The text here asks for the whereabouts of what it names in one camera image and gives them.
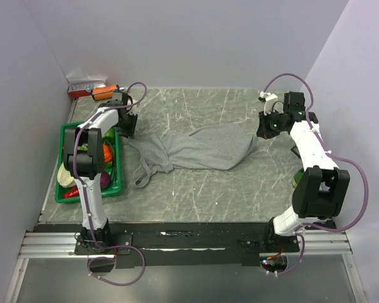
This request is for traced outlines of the grey garment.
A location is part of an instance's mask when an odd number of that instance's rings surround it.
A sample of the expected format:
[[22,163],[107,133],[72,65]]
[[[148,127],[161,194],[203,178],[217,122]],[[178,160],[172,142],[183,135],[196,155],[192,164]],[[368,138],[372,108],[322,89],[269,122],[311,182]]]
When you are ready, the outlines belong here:
[[230,170],[257,146],[255,134],[248,135],[239,124],[218,124],[191,133],[170,132],[163,138],[148,134],[128,140],[140,154],[141,169],[131,183],[145,187],[158,173],[174,169]]

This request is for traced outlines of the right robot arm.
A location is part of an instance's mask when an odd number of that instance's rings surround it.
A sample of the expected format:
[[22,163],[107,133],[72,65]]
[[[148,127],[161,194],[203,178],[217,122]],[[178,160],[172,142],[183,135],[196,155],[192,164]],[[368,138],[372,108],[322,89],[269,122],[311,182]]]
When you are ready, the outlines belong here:
[[350,181],[348,171],[341,170],[320,144],[318,119],[306,112],[301,92],[284,95],[282,112],[274,110],[278,97],[261,92],[264,109],[259,113],[256,135],[270,139],[287,132],[294,141],[303,163],[303,174],[291,197],[291,206],[283,214],[272,218],[263,236],[269,251],[278,251],[286,243],[285,237],[294,235],[305,223],[328,220],[339,215]]

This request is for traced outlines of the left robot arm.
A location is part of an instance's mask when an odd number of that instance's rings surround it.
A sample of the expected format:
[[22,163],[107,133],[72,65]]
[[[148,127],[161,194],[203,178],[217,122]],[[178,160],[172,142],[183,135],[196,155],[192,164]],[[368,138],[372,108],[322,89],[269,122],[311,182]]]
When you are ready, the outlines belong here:
[[112,248],[111,229],[100,188],[105,168],[102,138],[113,128],[117,135],[134,136],[138,120],[138,115],[130,112],[134,104],[126,92],[115,92],[112,100],[100,104],[87,121],[64,130],[63,164],[75,181],[83,211],[78,242],[99,254]]

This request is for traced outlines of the green bell pepper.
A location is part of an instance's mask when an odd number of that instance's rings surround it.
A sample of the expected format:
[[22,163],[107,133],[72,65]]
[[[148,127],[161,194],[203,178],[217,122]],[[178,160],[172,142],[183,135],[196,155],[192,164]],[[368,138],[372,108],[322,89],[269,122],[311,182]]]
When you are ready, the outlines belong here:
[[115,140],[115,129],[110,128],[104,135],[103,135],[103,140],[107,141],[114,141]]

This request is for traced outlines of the small orange pumpkin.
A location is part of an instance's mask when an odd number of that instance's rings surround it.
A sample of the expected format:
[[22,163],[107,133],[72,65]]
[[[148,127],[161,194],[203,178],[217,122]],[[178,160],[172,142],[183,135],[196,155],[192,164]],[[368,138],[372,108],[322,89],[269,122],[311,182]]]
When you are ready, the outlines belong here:
[[103,144],[104,163],[110,163],[114,160],[114,151],[111,145]]

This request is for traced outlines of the orange cylinder tool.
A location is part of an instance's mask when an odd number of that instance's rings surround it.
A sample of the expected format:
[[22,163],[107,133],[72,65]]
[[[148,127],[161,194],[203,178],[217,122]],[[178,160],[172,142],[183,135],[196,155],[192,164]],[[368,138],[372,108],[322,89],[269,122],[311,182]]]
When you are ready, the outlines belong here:
[[91,91],[91,96],[95,101],[107,100],[111,99],[119,91],[119,85],[99,86]]

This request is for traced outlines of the purple cabbage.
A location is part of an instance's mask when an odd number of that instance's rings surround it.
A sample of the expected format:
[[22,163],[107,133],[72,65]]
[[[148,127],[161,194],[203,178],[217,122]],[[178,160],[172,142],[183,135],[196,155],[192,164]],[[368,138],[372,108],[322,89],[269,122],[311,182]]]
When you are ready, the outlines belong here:
[[110,175],[106,171],[101,172],[101,174],[100,174],[100,189],[101,190],[107,189],[109,187],[110,183],[111,183]]

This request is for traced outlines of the green yellow round object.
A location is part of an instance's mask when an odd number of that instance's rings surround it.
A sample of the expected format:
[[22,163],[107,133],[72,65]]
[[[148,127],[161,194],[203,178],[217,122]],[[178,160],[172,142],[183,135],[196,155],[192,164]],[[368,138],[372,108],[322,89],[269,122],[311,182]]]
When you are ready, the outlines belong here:
[[292,178],[292,186],[293,188],[297,188],[302,176],[304,174],[304,169],[299,169]]

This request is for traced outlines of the red white box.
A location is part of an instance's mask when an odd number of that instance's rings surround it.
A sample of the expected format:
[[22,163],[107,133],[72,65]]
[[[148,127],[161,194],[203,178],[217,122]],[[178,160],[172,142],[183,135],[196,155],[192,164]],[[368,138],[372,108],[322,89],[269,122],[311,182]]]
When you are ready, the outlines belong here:
[[90,96],[95,88],[105,87],[106,84],[105,80],[69,84],[68,95],[71,99]]

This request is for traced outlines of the green plastic crate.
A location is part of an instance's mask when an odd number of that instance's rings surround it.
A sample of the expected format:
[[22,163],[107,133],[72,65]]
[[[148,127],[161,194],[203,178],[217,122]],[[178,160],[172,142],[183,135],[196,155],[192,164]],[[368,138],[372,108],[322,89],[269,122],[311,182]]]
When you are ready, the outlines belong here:
[[[103,140],[103,144],[111,145],[112,149],[114,151],[114,160],[110,163],[105,163],[104,171],[106,171],[110,177],[111,177],[111,183],[109,187],[105,190],[101,190],[102,197],[108,198],[111,196],[119,196],[123,191],[123,185],[122,185],[122,173],[121,173],[121,148],[119,147],[119,136],[117,135],[116,128],[115,129],[115,140],[114,141],[107,141]],[[56,181],[55,186],[55,201],[60,204],[74,204],[74,203],[80,203],[79,196],[70,198],[70,199],[64,199],[63,195],[67,193],[70,189],[63,188],[59,185],[59,183]]]

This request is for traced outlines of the green lettuce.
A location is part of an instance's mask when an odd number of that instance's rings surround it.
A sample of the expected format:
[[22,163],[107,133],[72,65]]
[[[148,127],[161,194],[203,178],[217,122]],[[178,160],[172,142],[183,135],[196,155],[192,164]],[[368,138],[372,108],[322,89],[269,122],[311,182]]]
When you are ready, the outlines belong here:
[[75,186],[76,184],[75,184],[74,178],[71,176],[70,171],[66,170],[64,167],[63,150],[64,150],[64,147],[62,146],[61,153],[59,154],[61,156],[61,158],[59,161],[60,166],[59,166],[58,171],[57,171],[57,182],[63,188],[71,188],[71,187]]

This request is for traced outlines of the red chili pepper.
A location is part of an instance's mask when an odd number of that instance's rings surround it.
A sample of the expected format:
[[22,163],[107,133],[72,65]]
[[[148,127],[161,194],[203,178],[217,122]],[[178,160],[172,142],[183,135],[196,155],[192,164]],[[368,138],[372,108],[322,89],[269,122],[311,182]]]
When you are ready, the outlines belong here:
[[73,197],[79,196],[79,191],[76,186],[73,186],[67,193],[63,195],[64,199],[70,199]]

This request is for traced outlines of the black square frame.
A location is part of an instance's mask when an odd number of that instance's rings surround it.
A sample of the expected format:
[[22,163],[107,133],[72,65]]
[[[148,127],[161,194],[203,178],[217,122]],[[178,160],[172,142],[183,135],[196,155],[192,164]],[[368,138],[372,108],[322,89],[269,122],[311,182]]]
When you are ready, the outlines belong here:
[[291,151],[293,152],[293,154],[295,154],[295,156],[297,156],[299,159],[301,159],[301,156],[300,156],[299,150],[298,150],[298,148],[297,148],[296,145],[294,145],[294,146],[291,148]]

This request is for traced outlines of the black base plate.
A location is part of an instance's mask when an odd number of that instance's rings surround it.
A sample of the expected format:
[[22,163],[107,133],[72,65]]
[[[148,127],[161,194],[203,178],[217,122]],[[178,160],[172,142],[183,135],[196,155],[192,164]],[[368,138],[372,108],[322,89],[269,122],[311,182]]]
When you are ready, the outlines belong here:
[[117,268],[135,266],[184,266],[240,264],[259,266],[263,256],[277,253],[297,255],[301,249],[316,248],[312,240],[323,235],[308,229],[304,239],[295,235],[272,238],[266,235],[268,223],[181,222],[181,223],[112,223],[112,248],[96,252],[78,242],[77,256],[115,257]]

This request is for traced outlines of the aluminium rail frame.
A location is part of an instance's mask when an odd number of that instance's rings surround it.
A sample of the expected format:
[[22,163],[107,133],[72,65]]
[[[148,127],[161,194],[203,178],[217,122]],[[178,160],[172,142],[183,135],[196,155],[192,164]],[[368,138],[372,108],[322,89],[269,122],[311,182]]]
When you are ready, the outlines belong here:
[[70,232],[27,233],[6,302],[366,302],[344,234],[307,231],[302,260],[266,274],[224,249],[147,249],[145,269],[123,256],[104,282],[92,278],[87,256],[74,254]]

